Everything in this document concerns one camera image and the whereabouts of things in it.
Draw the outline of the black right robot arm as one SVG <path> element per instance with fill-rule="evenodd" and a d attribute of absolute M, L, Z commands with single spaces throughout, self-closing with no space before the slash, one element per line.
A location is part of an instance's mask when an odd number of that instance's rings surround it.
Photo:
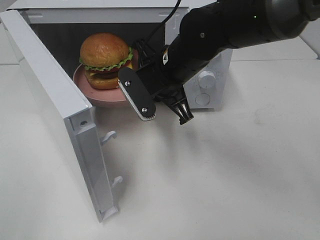
<path fill-rule="evenodd" d="M 185 124 L 193 115 L 183 86 L 220 52 L 293 39 L 319 17 L 317 0 L 219 0 L 187 13 L 173 42 L 137 74 Z"/>

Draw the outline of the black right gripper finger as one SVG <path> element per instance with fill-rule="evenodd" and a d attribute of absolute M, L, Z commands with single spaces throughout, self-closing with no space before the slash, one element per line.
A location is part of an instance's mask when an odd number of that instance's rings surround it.
<path fill-rule="evenodd" d="M 183 87 L 166 92 L 162 96 L 162 102 L 179 117 L 180 125 L 184 125 L 194 118 Z"/>

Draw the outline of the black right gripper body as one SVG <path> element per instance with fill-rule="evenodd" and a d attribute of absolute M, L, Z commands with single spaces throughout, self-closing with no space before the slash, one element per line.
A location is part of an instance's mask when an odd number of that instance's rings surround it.
<path fill-rule="evenodd" d="M 187 80 L 187 55 L 183 45 L 165 45 L 160 52 L 148 44 L 136 44 L 134 47 L 138 52 L 137 75 L 153 98 L 186 98 L 183 85 Z"/>

